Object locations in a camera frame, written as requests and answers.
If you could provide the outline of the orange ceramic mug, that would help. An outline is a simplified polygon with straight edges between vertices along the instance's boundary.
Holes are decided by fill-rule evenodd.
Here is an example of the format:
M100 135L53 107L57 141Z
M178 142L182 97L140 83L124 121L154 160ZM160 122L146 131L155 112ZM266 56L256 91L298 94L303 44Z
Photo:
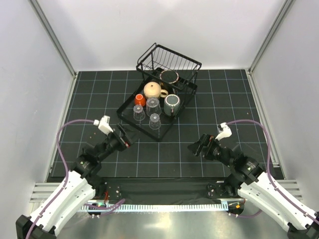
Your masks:
M143 94L137 94L135 96L134 102L135 102L135 105L140 105L142 107L146 105L146 99Z

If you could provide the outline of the beige ceramic mug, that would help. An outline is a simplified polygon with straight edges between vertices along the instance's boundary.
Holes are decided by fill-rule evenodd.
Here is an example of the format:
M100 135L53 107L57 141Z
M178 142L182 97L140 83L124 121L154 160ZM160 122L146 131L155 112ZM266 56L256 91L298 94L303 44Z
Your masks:
M144 96L148 98L165 98L168 95L168 91L162 89L160 84L157 82L148 82L145 84L144 89Z

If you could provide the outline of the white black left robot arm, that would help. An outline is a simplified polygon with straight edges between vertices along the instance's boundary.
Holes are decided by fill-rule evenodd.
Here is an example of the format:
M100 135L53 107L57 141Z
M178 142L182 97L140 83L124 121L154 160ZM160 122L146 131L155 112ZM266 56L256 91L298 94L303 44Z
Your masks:
M76 214L91 199L101 199L106 192L105 180L98 176L102 161L115 151L124 151L134 144L134 131L120 123L116 129L101 120L93 124L105 135L94 146L83 147L82 153L53 193L29 216L21 215L15 222L19 239L55 239Z

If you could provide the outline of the grey-green ceramic mug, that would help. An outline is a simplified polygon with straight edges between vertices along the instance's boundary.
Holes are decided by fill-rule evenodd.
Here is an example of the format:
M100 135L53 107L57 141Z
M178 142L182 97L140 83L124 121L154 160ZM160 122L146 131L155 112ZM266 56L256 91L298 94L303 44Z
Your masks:
M177 114L180 107L180 98L178 95L170 94L164 99L164 113L170 117Z

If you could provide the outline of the clear faceted plastic cup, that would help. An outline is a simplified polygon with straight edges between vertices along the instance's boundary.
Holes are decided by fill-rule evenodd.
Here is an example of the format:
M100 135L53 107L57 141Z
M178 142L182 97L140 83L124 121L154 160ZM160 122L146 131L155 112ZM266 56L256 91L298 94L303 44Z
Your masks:
M157 130L161 127L160 115L151 114L149 120L149 127L153 130Z
M133 118L136 121L142 121L145 118L144 108L141 105L135 105L133 108Z

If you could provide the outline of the black mug with pink rim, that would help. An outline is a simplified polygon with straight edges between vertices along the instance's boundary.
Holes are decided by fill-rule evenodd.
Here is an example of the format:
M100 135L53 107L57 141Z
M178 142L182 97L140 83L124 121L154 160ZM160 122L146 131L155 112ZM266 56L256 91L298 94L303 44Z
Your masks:
M163 70L160 75L160 85L174 87L179 81L179 74L174 70Z

